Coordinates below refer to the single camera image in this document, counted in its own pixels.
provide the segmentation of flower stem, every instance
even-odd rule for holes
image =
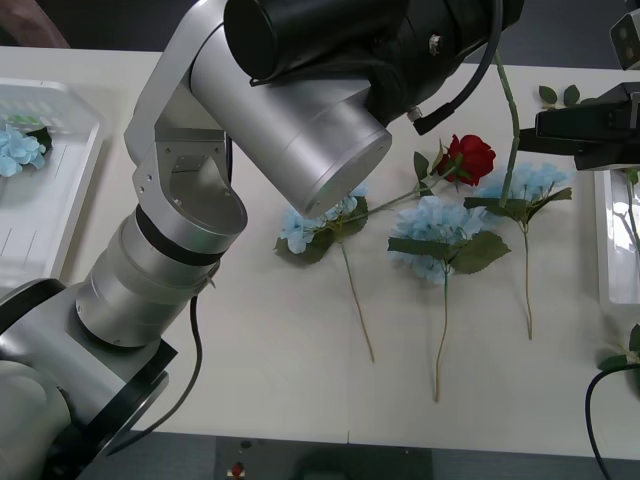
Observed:
[[[500,52],[496,50],[494,56],[496,66],[498,67],[498,76],[500,77],[500,83],[502,89],[507,97],[509,103],[509,111],[511,112],[511,121],[513,122],[513,142],[511,143],[511,153],[509,154],[509,165],[507,166],[507,175],[504,177],[504,184],[502,186],[502,196],[500,198],[500,206],[502,208],[507,204],[509,198],[509,191],[511,190],[511,179],[513,178],[513,169],[516,165],[516,156],[518,155],[518,146],[520,145],[520,118],[518,117],[518,107],[513,100],[513,93],[511,92],[511,86],[509,85],[509,79],[507,73],[504,71],[504,64],[502,63],[502,57]]]
[[[633,230],[636,251],[640,252],[640,236],[638,236],[638,227],[636,226],[636,219],[633,216],[633,183],[629,177],[627,177],[627,197],[629,199],[629,221],[631,223],[631,230]]]
[[[362,325],[362,331],[364,333],[364,338],[367,340],[367,345],[369,346],[369,354],[371,355],[371,363],[376,363],[376,357],[373,354],[373,346],[371,345],[371,340],[369,339],[369,333],[367,332],[367,326],[364,323],[364,315],[362,314],[362,308],[360,307],[360,300],[358,300],[358,294],[356,293],[356,286],[353,282],[353,275],[351,274],[351,267],[349,266],[349,258],[347,257],[347,250],[344,248],[344,242],[339,242],[340,248],[342,249],[342,256],[344,257],[344,263],[347,265],[347,273],[349,274],[349,283],[351,284],[351,291],[353,292],[353,298],[356,301],[356,305],[358,307],[358,315],[360,316],[360,324]]]
[[[447,338],[447,329],[449,328],[449,272],[444,271],[444,332],[442,332],[442,340],[440,340],[440,349],[438,350],[438,359],[436,360],[436,403],[440,401],[440,376],[442,370],[442,351],[444,350],[444,341]]]
[[[527,296],[527,310],[529,317],[527,318],[527,330],[529,331],[529,340],[533,340],[533,315],[531,314],[531,300],[529,299],[529,225],[525,225],[522,229],[524,234],[524,258],[525,258],[525,292]]]
[[[403,195],[400,195],[397,198],[394,198],[393,200],[388,201],[387,203],[380,205],[379,207],[374,208],[373,210],[369,210],[367,213],[363,213],[362,215],[358,215],[356,217],[350,218],[348,220],[346,220],[344,223],[351,223],[351,222],[355,222],[356,220],[361,220],[363,218],[369,217],[371,215],[373,215],[374,213],[378,213],[382,210],[385,210],[386,208],[390,207],[391,205],[398,203],[401,200],[404,200],[405,198],[408,198],[412,195],[415,195],[416,193],[422,193],[422,192],[430,192],[432,189],[434,189],[436,187],[436,185],[438,185],[438,183],[440,183],[440,181],[442,181],[443,178],[448,177],[449,175],[451,175],[452,173],[455,173],[458,170],[458,167],[452,167],[449,170],[447,170],[444,175],[442,175],[441,177],[438,177],[438,179],[436,179],[435,182],[433,182],[433,185],[431,185],[430,187],[426,187],[426,188],[418,188],[418,189],[414,189],[411,190],[410,192],[407,192]]]

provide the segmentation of plastic tray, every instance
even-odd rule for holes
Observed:
[[[606,313],[640,313],[640,257],[629,219],[629,196],[623,173],[596,172],[596,221],[600,304]],[[640,228],[640,199],[633,192],[633,213]]]
[[[103,118],[65,85],[0,78],[0,128],[48,127],[42,170],[0,177],[0,290],[58,277],[104,137]]]

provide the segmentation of white table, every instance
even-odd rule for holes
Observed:
[[[73,85],[109,120],[63,280],[80,281],[136,204],[119,189],[134,170],[122,133],[159,58],[152,53],[0,49],[0,76]],[[429,112],[451,99],[473,66],[463,66],[433,99]],[[615,71],[508,68],[524,126],[539,110],[539,84],[576,83],[597,96],[640,74]],[[394,147],[372,174],[370,204],[414,183],[414,150],[433,153],[438,137],[480,135],[506,162],[511,124],[495,70],[458,112],[424,138],[406,119],[391,127]],[[520,154],[520,161],[545,159]],[[549,160],[573,168],[570,159]],[[205,363],[198,385],[164,431],[327,442],[370,443],[506,452],[590,455],[583,418],[585,389],[597,373],[597,352],[612,324],[628,331],[634,319],[605,321],[597,300],[593,176],[575,177],[574,201],[549,207],[533,224],[532,296],[535,339],[524,316],[520,232],[501,233],[513,253],[475,277],[456,277],[450,308],[443,399],[432,401],[432,370],[443,323],[441,289],[425,288],[389,261],[393,212],[372,219],[348,242],[357,289],[377,362],[362,337],[342,256],[334,248],[320,264],[290,266],[272,252],[286,202],[242,155],[234,185],[249,227],[225,256],[200,302]],[[168,391],[138,425],[166,411],[186,385],[194,362],[187,316],[169,329],[180,355],[170,365]],[[624,377],[594,397],[594,425],[603,454],[640,459],[640,401]]]

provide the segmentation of blue hydrangea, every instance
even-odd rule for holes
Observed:
[[[11,177],[28,164],[41,169],[44,153],[45,147],[35,138],[24,136],[7,124],[6,130],[0,131],[0,176]]]
[[[329,221],[337,220],[342,215],[352,213],[358,206],[358,197],[366,197],[369,193],[369,187],[361,183],[354,188],[340,203],[324,214]]]
[[[484,208],[467,210],[461,205],[444,204],[439,197],[424,197],[418,207],[398,214],[392,236],[413,240],[430,240],[455,245],[486,230]],[[445,266],[428,255],[391,252],[391,257],[409,265],[416,275],[443,285]]]
[[[343,200],[324,215],[312,220],[304,218],[293,208],[289,210],[280,233],[281,239],[287,240],[289,251],[296,255],[304,253],[307,245],[313,241],[317,231],[327,223],[337,220],[342,215],[352,213],[358,206],[358,198],[364,197],[369,188],[363,183],[353,189]]]
[[[284,226],[280,238],[286,239],[291,253],[299,255],[307,249],[307,245],[313,241],[316,231],[327,224],[324,217],[309,220],[304,218],[293,208],[289,210],[284,219]]]
[[[474,196],[500,198],[506,174],[506,168],[495,170],[481,181],[481,188],[476,190]],[[509,198],[536,202],[549,195],[554,188],[564,186],[570,179],[570,174],[558,170],[549,163],[537,169],[531,163],[517,164],[513,171]]]

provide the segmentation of black cable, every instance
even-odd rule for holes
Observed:
[[[189,384],[187,385],[187,388],[185,389],[180,399],[173,406],[173,408],[169,410],[163,417],[161,417],[153,425],[147,427],[146,430],[143,430],[142,432],[135,434],[130,439],[125,440],[120,445],[116,446],[113,450],[111,450],[111,452],[109,452],[109,456],[114,455],[118,452],[121,452],[125,448],[130,447],[131,445],[138,442],[139,440],[142,440],[144,437],[149,435],[151,432],[153,432],[156,428],[158,428],[164,422],[169,420],[169,418],[171,418],[171,416],[173,416],[173,414],[180,409],[182,404],[185,402],[185,400],[191,393],[191,390],[193,390],[193,387],[195,386],[198,380],[198,375],[200,375],[200,370],[202,369],[202,356],[203,356],[202,340],[200,338],[200,331],[198,329],[197,309],[198,309],[198,297],[196,296],[191,299],[191,303],[189,304],[189,312],[191,317],[191,332],[193,333],[193,340],[196,344],[196,365],[195,365],[195,368],[193,369],[193,374],[191,375],[191,380],[189,380]]]
[[[414,127],[420,135],[424,135],[434,128],[436,128],[441,122],[449,118],[456,111],[460,105],[467,101],[475,89],[480,85],[480,82],[484,78],[489,66],[493,61],[493,57],[498,50],[498,44],[500,43],[500,35],[502,34],[502,27],[504,24],[504,3],[503,0],[493,0],[493,15],[491,20],[491,33],[489,34],[489,40],[487,42],[487,48],[484,51],[482,60],[476,69],[473,77],[469,80],[469,83],[462,89],[462,91],[451,100],[449,103],[445,103],[430,115],[420,118],[414,122]]]
[[[604,464],[602,457],[600,456],[600,450],[598,449],[598,444],[596,443],[596,437],[593,434],[593,425],[591,424],[591,397],[593,396],[593,391],[595,390],[596,385],[598,385],[598,383],[600,383],[602,379],[614,373],[624,372],[626,370],[640,370],[640,365],[638,364],[624,365],[622,367],[615,367],[615,368],[611,368],[609,370],[600,372],[591,381],[589,388],[587,388],[587,395],[584,401],[584,416],[587,421],[587,433],[589,435],[589,442],[591,442],[591,448],[593,449],[593,454],[596,457],[596,462],[598,462],[598,467],[600,467],[600,471],[602,472],[602,475],[606,480],[611,480],[611,475],[609,474],[609,471],[607,470],[607,467]]]
[[[231,183],[231,180],[233,179],[233,140],[228,133],[225,135],[224,146],[224,158],[227,164],[227,174],[229,176],[229,183]]]

